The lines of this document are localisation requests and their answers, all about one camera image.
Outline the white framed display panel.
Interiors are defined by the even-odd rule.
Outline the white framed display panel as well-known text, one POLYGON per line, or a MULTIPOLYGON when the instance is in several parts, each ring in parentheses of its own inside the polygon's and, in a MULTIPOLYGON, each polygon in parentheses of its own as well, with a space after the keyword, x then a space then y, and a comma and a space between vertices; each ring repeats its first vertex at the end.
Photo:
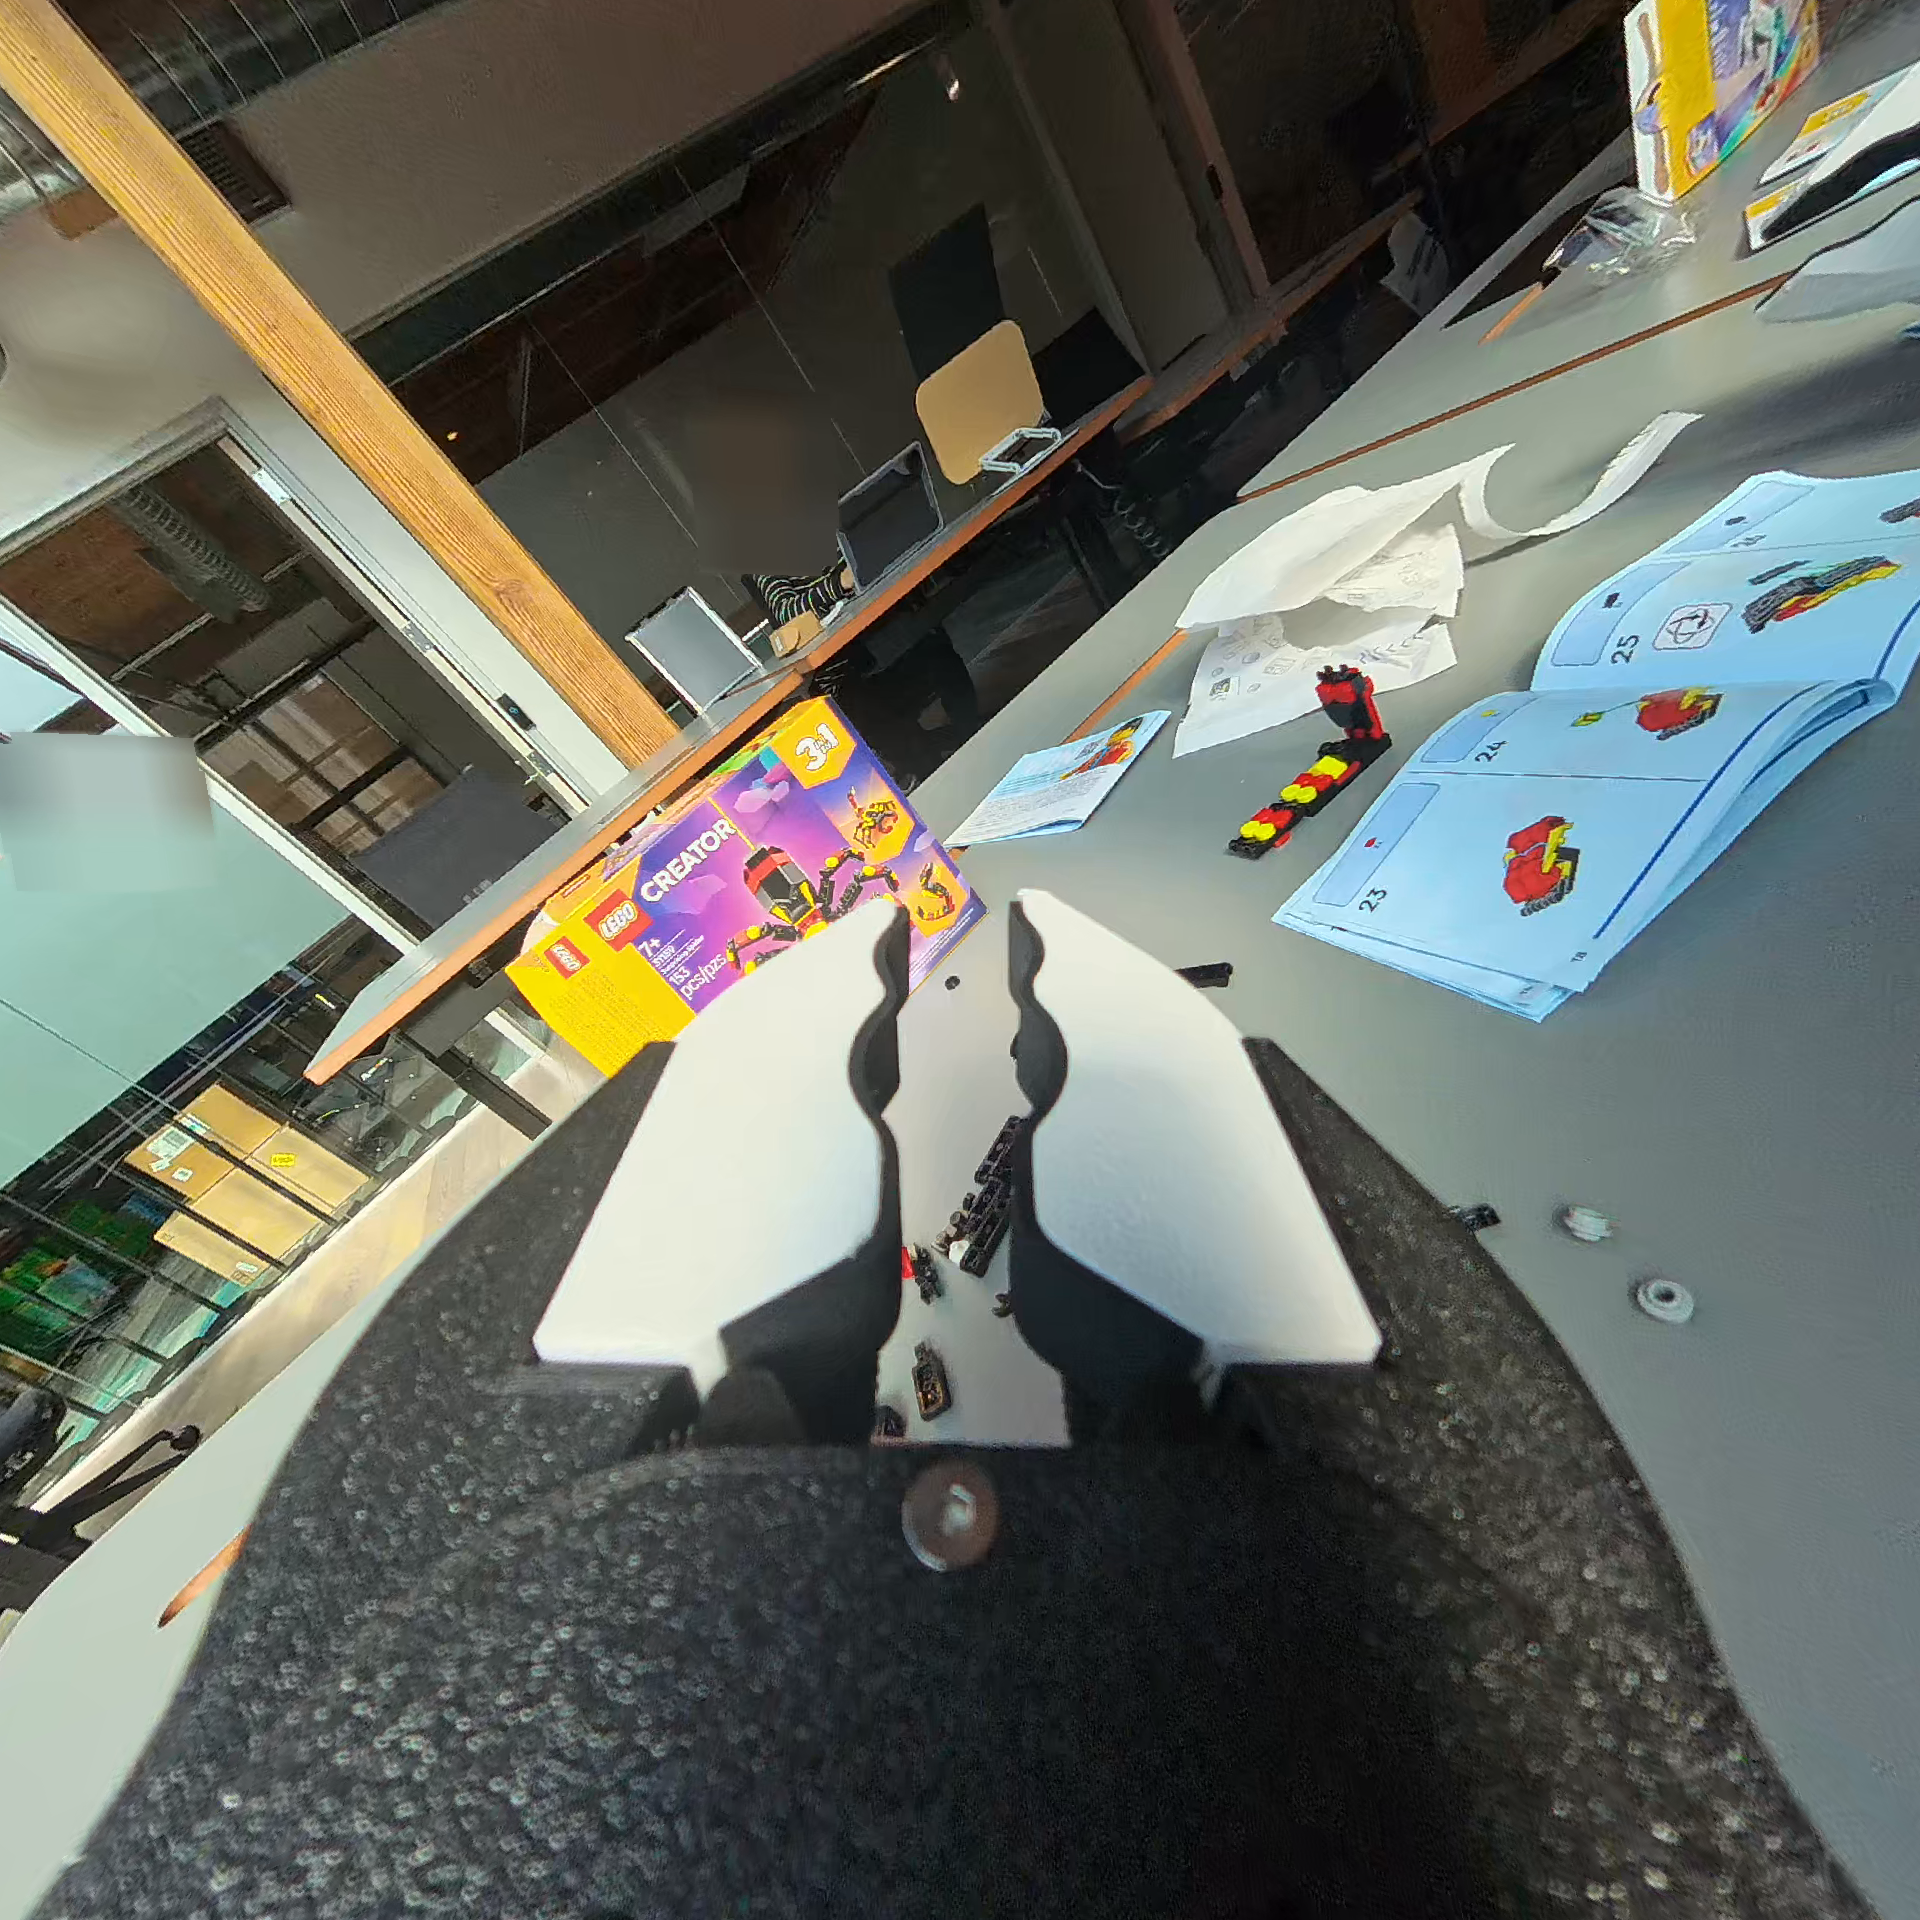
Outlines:
POLYGON ((673 685, 673 696, 690 714, 707 714, 765 674, 758 655, 699 586, 680 586, 654 610, 645 610, 626 629, 626 644, 673 685))

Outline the light blue instruction booklet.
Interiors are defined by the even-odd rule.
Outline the light blue instruction booklet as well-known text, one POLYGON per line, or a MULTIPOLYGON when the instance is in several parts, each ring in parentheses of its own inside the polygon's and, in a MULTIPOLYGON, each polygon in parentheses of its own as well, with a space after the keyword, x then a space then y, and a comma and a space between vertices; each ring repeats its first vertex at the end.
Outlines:
POLYGON ((1920 476, 1754 476, 1449 714, 1275 922, 1546 1020, 1920 655, 1920 476))

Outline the clear plastic bag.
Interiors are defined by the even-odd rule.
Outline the clear plastic bag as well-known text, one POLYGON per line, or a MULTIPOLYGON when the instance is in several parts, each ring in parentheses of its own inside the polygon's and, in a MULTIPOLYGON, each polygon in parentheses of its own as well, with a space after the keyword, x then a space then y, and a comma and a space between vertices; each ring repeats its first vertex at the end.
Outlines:
POLYGON ((1552 246, 1546 282, 1596 282, 1652 277, 1695 242, 1678 204, 1659 204, 1633 186, 1596 196, 1572 228, 1552 246))

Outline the yellow toy brick box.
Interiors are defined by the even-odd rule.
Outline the yellow toy brick box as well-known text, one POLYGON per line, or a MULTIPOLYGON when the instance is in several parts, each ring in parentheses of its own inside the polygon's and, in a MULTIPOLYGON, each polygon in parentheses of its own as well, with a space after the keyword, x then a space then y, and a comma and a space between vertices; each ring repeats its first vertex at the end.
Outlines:
POLYGON ((1623 36, 1652 204, 1694 196, 1821 61, 1814 0, 1640 0, 1623 36))

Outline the torn white paper bag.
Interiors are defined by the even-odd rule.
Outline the torn white paper bag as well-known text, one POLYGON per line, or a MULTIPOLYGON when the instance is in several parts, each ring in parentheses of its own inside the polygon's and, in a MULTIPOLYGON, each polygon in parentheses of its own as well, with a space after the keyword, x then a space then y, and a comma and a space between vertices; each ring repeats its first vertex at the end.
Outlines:
POLYGON ((1339 488, 1229 554, 1174 629, 1198 644, 1169 754, 1206 754, 1320 714, 1320 674, 1360 666, 1373 693, 1454 666, 1463 593, 1463 479, 1339 488))

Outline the grey laptop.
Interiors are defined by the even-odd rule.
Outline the grey laptop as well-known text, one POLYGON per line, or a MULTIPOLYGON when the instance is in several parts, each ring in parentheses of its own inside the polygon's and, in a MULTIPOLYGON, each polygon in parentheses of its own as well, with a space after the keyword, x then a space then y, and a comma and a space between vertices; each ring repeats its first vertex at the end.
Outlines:
POLYGON ((944 504, 926 442, 901 444, 884 471, 856 479, 836 509, 839 559, 852 593, 879 586, 901 559, 944 531, 944 504))

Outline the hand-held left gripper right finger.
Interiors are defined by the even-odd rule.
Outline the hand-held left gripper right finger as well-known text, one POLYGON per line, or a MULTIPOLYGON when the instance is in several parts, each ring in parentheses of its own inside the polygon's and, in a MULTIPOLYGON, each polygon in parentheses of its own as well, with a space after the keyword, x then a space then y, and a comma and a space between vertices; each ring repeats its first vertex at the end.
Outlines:
POLYGON ((1373 1366, 1380 1323, 1237 1022, 1051 892, 1019 892, 1003 938, 1026 1342, 1071 1386, 1373 1366))

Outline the white printed leaflet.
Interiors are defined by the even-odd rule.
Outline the white printed leaflet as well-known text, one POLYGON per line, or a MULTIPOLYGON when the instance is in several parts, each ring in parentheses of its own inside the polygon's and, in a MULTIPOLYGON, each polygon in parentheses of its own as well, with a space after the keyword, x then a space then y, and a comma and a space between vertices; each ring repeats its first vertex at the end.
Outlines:
POLYGON ((1109 730, 1026 754, 959 829, 948 848, 1050 838, 1079 829, 1125 780, 1133 758, 1166 730, 1169 709, 1140 709, 1109 730))

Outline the beige back chair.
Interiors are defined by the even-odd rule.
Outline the beige back chair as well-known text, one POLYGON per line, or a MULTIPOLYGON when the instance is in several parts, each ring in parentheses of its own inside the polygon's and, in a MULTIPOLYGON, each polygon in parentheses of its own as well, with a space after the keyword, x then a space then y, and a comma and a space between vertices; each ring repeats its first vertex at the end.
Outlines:
POLYGON ((917 418, 938 476, 977 482, 977 461, 1016 428, 1050 420, 1040 369, 1019 323, 996 323, 917 387, 917 418))

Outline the cardboard box stack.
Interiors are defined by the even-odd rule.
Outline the cardboard box stack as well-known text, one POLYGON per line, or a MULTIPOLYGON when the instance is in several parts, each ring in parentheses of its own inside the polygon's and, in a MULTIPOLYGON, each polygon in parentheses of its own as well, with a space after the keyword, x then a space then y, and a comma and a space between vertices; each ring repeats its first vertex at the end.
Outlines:
POLYGON ((368 1188, 368 1173, 216 1080, 152 1119, 125 1173, 162 1197, 155 1248, 231 1284, 297 1263, 368 1188))

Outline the pile of loose toy bricks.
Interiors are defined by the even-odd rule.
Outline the pile of loose toy bricks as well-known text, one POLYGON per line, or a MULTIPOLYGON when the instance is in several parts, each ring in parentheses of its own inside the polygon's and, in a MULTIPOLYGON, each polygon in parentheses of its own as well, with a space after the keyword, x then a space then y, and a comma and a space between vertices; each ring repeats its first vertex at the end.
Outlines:
POLYGON ((1010 1173, 1028 1119, 1010 1113, 951 1213, 901 1248, 901 1323, 879 1361, 879 1446, 930 1446, 944 1434, 1019 1439, 1040 1434, 1044 1366, 1010 1316, 1003 1233, 1010 1173))

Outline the wooden post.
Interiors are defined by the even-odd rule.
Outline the wooden post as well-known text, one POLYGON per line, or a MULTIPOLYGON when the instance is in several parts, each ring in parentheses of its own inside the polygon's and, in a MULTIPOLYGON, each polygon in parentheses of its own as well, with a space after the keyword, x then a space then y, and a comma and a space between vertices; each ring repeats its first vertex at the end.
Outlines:
POLYGON ((0 9, 0 74, 4 95, 564 704, 626 768, 664 754, 680 739, 664 704, 302 282, 282 268, 152 109, 137 105, 135 87, 78 35, 61 6, 10 0, 0 9))

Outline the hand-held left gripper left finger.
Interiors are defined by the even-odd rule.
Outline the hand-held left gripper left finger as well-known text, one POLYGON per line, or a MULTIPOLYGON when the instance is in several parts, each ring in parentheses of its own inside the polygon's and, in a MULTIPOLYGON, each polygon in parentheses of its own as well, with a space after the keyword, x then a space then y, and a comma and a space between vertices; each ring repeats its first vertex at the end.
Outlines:
POLYGON ((901 1088, 910 921, 868 899, 750 971, 673 1041, 536 1323, 546 1366, 750 1361, 753 1316, 821 1306, 879 1356, 901 1316, 901 1088))

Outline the purple toy brick box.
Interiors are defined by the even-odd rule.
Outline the purple toy brick box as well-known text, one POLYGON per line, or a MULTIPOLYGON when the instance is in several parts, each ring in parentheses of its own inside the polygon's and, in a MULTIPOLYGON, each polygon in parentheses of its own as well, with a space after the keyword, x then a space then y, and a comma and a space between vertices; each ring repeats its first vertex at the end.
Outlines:
POLYGON ((861 899, 901 899, 917 986, 986 917, 850 714, 811 696, 564 883, 509 981, 610 1077, 861 899))

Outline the yellow white leaflet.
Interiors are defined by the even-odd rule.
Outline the yellow white leaflet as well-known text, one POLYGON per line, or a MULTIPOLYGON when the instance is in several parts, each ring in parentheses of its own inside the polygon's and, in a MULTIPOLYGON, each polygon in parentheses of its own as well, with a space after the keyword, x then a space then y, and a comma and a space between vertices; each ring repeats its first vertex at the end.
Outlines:
POLYGON ((1746 204, 1746 250, 1764 250, 1764 228, 1774 223, 1774 215, 1782 215, 1808 189, 1809 166, 1838 153, 1855 122, 1871 114, 1882 89, 1889 87, 1857 87, 1808 114, 1782 157, 1764 166, 1761 196, 1746 204))

